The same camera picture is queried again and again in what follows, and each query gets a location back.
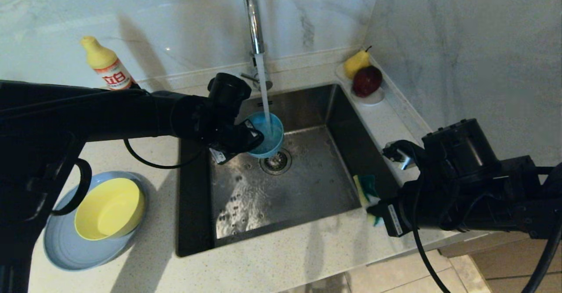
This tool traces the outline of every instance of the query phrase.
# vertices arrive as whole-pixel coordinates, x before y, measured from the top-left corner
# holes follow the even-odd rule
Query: yellow bowl
[[[118,238],[141,222],[144,195],[131,180],[118,177],[101,183],[84,197],[74,227],[87,240]]]

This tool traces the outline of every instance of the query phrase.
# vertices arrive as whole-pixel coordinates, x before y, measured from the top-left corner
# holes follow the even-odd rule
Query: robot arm
[[[529,156],[498,160],[476,119],[464,119],[422,138],[424,148],[395,141],[383,155],[419,168],[392,199],[367,212],[383,217],[389,236],[409,232],[430,274],[448,292],[423,251],[418,228],[445,231],[522,231],[548,239],[524,292],[534,292],[544,277],[562,235],[562,163],[537,167]],[[540,184],[539,175],[548,175]]]
[[[34,244],[72,167],[88,173],[78,159],[87,141],[172,135],[229,158],[257,147],[262,133],[234,125],[250,87],[219,73],[208,89],[205,98],[0,81],[1,292],[26,291]]]

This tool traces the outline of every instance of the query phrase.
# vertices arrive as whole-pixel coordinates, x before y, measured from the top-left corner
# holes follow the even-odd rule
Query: floor tile
[[[504,278],[504,279],[490,279],[488,285],[494,293],[513,293],[521,292],[525,285],[528,283],[530,276]],[[540,285],[537,287],[536,292],[540,293],[560,293],[562,292],[562,273],[546,274]]]
[[[427,252],[427,257],[436,272],[451,267],[448,259],[439,255],[437,250]],[[347,279],[353,293],[380,293],[428,275],[419,253],[414,253],[350,270]]]
[[[351,293],[344,273],[333,275],[282,293]]]
[[[490,288],[469,255],[449,258],[468,293],[490,293]]]
[[[455,269],[449,268],[444,271],[438,272],[437,275],[443,281],[443,284],[452,293],[466,293],[466,289],[462,285]],[[441,290],[429,275],[425,278],[407,283],[405,285],[390,289],[385,293],[440,293]]]

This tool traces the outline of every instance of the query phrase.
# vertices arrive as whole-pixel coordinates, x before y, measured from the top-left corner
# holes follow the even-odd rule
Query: black cable
[[[468,215],[472,212],[472,209],[474,208],[474,206],[476,205],[476,203],[478,201],[480,201],[481,199],[483,199],[484,196],[487,196],[488,193],[486,191],[480,193],[480,195],[478,195],[477,197],[475,197],[470,205],[465,209],[464,213],[458,214],[456,220],[451,220],[448,223],[444,223],[443,219],[444,219],[444,215],[442,217],[440,217],[440,222],[439,222],[439,228],[443,229],[444,231],[454,231],[455,229],[458,229],[460,227],[460,225],[465,221],[465,219],[468,217]]]
[[[90,183],[92,183],[92,167],[90,167],[88,161],[85,161],[84,159],[77,159],[74,164],[80,170],[80,183],[78,183],[76,192],[70,202],[64,205],[64,207],[60,210],[52,210],[52,215],[61,216],[74,211],[78,208],[78,205],[82,203],[84,197],[86,197],[86,194],[88,194],[88,191],[90,190]]]
[[[418,167],[420,167],[419,163],[418,163],[418,157],[416,155],[415,149],[413,146],[411,146],[412,148],[412,153],[413,153],[413,157],[414,157],[414,162],[416,163],[416,165]],[[450,291],[447,289],[447,287],[443,284],[443,282],[441,281],[441,279],[439,278],[439,276],[437,275],[437,272],[435,272],[435,270],[433,269],[433,267],[431,266],[431,263],[429,262],[429,259],[427,258],[427,255],[425,254],[425,250],[423,249],[422,246],[422,241],[420,239],[420,235],[418,233],[418,215],[417,215],[417,211],[418,211],[418,201],[419,201],[419,197],[420,197],[420,193],[422,191],[423,185],[424,185],[424,175],[423,175],[423,169],[420,168],[420,185],[418,187],[418,190],[416,191],[416,196],[414,199],[414,206],[412,209],[412,232],[414,233],[414,240],[416,241],[416,247],[418,247],[418,251],[420,253],[421,259],[423,261],[423,263],[425,264],[425,267],[427,269],[427,271],[429,271],[429,274],[431,275],[431,277],[433,278],[433,281],[435,281],[435,283],[437,284],[437,286],[439,287],[439,289],[441,289],[441,291],[443,291],[443,293],[450,293]]]
[[[542,278],[544,278],[548,267],[550,267],[554,253],[556,253],[556,249],[560,243],[560,238],[562,238],[562,211],[558,213],[556,225],[554,225],[552,233],[550,234],[550,237],[546,242],[546,246],[544,247],[544,251],[542,251],[540,260],[537,263],[537,267],[533,271],[533,274],[531,275],[527,285],[525,285],[522,293],[533,293],[537,290],[537,287],[540,285]]]
[[[445,226],[444,221],[446,218],[449,217],[449,211],[451,210],[451,208],[453,207],[453,205],[455,205],[457,199],[458,199],[458,193],[460,192],[460,185],[456,182],[453,181],[452,182],[452,191],[450,191],[450,195],[448,197],[447,203],[444,205],[443,209],[441,210],[441,213],[439,214],[438,217],[438,227],[443,229],[443,227]]]
[[[143,159],[142,157],[140,157],[139,155],[137,155],[137,153],[133,150],[133,147],[131,147],[131,144],[129,143],[128,139],[123,139],[123,142],[125,143],[125,147],[127,148],[127,151],[129,151],[129,153],[131,155],[133,155],[133,157],[135,159],[137,159],[138,161],[141,161],[141,163],[144,163],[147,166],[155,167],[155,168],[158,168],[158,169],[177,169],[179,167],[189,165],[190,163],[195,161],[195,159],[197,159],[197,157],[199,157],[199,155],[201,154],[201,152],[203,152],[203,149],[204,149],[203,147],[201,149],[199,149],[199,151],[195,155],[193,155],[193,157],[191,157],[191,159],[189,159],[188,161],[185,161],[184,163],[179,163],[179,164],[173,165],[173,166],[163,166],[163,165],[157,165],[156,163],[151,163],[150,161],[147,161],[147,160]]]

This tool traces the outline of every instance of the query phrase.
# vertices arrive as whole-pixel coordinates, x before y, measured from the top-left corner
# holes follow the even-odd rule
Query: faucet
[[[249,23],[249,33],[252,39],[252,62],[253,62],[253,72],[251,75],[246,73],[241,73],[241,77],[249,79],[252,81],[253,86],[260,90],[259,79],[257,77],[257,66],[256,66],[256,55],[265,54],[265,46],[263,44],[263,35],[261,33],[261,21],[259,20],[259,7],[257,0],[244,0],[245,10],[248,14]],[[273,83],[269,81],[269,75],[267,71],[265,73],[266,89],[269,90],[273,86]]]

